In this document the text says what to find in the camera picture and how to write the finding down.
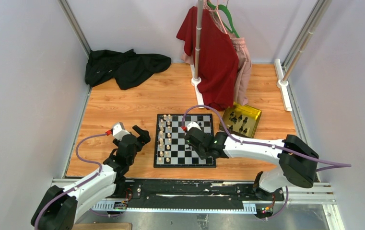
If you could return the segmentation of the black white chess board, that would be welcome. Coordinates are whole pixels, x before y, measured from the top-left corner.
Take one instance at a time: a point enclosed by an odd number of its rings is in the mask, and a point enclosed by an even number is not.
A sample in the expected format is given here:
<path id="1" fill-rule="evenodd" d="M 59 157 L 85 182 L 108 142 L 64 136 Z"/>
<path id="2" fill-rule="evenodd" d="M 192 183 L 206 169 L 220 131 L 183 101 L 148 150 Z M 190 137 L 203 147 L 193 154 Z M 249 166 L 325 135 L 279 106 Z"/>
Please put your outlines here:
<path id="1" fill-rule="evenodd" d="M 201 159 L 196 151 L 185 141 L 185 132 L 182 127 L 183 114 L 170 114 L 172 117 L 172 147 L 171 162 L 160 164 L 157 160 L 157 135 L 158 135 L 158 116 L 156 120 L 156 135 L 154 145 L 155 168 L 215 168 L 216 160 L 213 157 Z"/>

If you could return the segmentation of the yellow metal tin box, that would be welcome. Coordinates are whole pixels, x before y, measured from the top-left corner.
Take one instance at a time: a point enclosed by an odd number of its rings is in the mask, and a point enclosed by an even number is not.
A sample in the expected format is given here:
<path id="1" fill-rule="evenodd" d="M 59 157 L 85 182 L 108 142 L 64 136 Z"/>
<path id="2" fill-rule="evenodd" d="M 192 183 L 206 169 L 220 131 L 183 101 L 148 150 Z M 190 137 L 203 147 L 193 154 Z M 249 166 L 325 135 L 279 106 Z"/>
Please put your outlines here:
<path id="1" fill-rule="evenodd" d="M 234 103 L 224 111 L 222 119 L 231 134 L 254 138 L 261 114 L 260 109 Z"/>

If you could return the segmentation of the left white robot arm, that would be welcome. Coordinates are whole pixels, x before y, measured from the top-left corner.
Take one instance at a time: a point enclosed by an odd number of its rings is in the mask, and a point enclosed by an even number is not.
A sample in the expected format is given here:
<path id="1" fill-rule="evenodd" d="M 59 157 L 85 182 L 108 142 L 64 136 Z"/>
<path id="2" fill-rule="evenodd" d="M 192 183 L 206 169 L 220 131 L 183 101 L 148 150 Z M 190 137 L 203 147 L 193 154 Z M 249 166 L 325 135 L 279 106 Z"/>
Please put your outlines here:
<path id="1" fill-rule="evenodd" d="M 97 165 L 97 169 L 70 185 L 54 185 L 47 189 L 31 219 L 34 229 L 70 230 L 78 218 L 99 201 L 108 196 L 120 198 L 125 194 L 125 174 L 134 163 L 137 153 L 151 141 L 149 131 L 137 125 L 132 129 L 136 135 L 118 122 L 107 132 L 96 135 L 112 136 L 116 145 L 103 163 L 76 155 L 83 162 Z"/>

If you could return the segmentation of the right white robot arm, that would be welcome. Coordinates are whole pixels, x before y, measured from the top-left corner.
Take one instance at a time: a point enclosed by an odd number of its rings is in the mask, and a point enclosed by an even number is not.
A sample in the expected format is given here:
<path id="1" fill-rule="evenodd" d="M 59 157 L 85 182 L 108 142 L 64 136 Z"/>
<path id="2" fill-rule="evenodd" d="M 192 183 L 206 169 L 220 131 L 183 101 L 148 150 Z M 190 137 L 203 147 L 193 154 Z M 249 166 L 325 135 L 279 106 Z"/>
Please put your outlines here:
<path id="1" fill-rule="evenodd" d="M 288 185 L 311 188 L 314 184 L 319 155 L 297 136 L 260 140 L 225 132 L 213 136 L 198 127 L 189 127 L 185 141 L 202 159 L 249 158 L 276 165 L 270 171 L 259 172 L 254 180 L 252 192 L 259 200 L 265 200 L 277 189 Z"/>

